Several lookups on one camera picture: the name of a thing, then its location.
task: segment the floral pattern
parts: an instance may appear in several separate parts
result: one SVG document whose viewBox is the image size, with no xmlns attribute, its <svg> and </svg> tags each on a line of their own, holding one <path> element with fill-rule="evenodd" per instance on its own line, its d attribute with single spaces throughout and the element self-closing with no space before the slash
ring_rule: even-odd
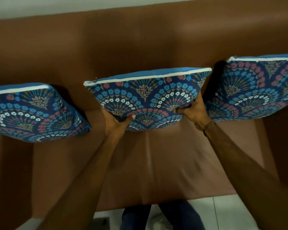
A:
<svg viewBox="0 0 288 230">
<path fill-rule="evenodd" d="M 78 135 L 89 123 L 56 90 L 49 88 L 0 94 L 0 133 L 26 142 Z"/>
<path fill-rule="evenodd" d="M 87 86 L 96 100 L 123 121 L 136 114 L 127 130 L 143 131 L 176 124 L 182 115 L 173 113 L 196 98 L 211 72 L 145 78 Z"/>
<path fill-rule="evenodd" d="M 288 105 L 288 60 L 228 61 L 215 96 L 205 104 L 214 120 L 273 114 Z"/>
</svg>

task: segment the jeans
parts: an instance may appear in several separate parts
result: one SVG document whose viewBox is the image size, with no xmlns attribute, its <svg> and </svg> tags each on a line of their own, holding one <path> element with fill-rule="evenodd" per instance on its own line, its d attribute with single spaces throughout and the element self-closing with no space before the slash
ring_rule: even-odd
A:
<svg viewBox="0 0 288 230">
<path fill-rule="evenodd" d="M 159 204 L 173 230 L 205 230 L 199 214 L 185 200 Z M 151 205 L 127 207 L 122 215 L 120 230 L 145 230 Z"/>
</svg>

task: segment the hand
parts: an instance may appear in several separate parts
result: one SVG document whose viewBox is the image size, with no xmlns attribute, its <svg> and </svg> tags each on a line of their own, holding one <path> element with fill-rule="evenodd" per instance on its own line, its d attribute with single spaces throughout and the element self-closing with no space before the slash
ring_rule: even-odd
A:
<svg viewBox="0 0 288 230">
<path fill-rule="evenodd" d="M 135 119 L 135 114 L 133 114 L 128 116 L 124 122 L 119 122 L 102 106 L 101 111 L 103 112 L 106 121 L 106 137 L 112 136 L 120 139 L 124 135 L 126 127 Z"/>
<path fill-rule="evenodd" d="M 200 92 L 190 108 L 178 108 L 175 110 L 175 113 L 185 115 L 189 120 L 194 122 L 195 127 L 200 131 L 203 131 L 206 125 L 212 122 L 207 114 Z"/>
</svg>

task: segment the blue floral cushion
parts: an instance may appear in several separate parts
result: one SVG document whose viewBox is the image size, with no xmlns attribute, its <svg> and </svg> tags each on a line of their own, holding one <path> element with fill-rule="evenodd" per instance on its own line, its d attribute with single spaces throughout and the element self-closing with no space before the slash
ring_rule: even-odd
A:
<svg viewBox="0 0 288 230">
<path fill-rule="evenodd" d="M 214 120 L 263 118 L 285 107 L 288 54 L 231 57 L 205 104 Z"/>
<path fill-rule="evenodd" d="M 157 69 L 86 81 L 84 85 L 119 121 L 136 114 L 127 130 L 141 131 L 177 123 L 182 115 L 173 110 L 188 106 L 210 73 L 211 68 Z"/>
<path fill-rule="evenodd" d="M 85 133 L 89 123 L 50 85 L 0 86 L 0 133 L 26 142 Z"/>
</svg>

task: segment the person's left hand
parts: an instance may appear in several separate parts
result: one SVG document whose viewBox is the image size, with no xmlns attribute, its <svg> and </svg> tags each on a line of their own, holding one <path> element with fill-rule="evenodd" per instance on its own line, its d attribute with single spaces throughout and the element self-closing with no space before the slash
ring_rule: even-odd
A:
<svg viewBox="0 0 288 230">
<path fill-rule="evenodd" d="M 119 122 L 105 108 L 102 106 L 100 108 L 106 121 L 106 137 L 111 135 L 120 139 L 124 135 L 126 127 L 135 119 L 135 114 L 128 116 L 125 121 Z"/>
</svg>

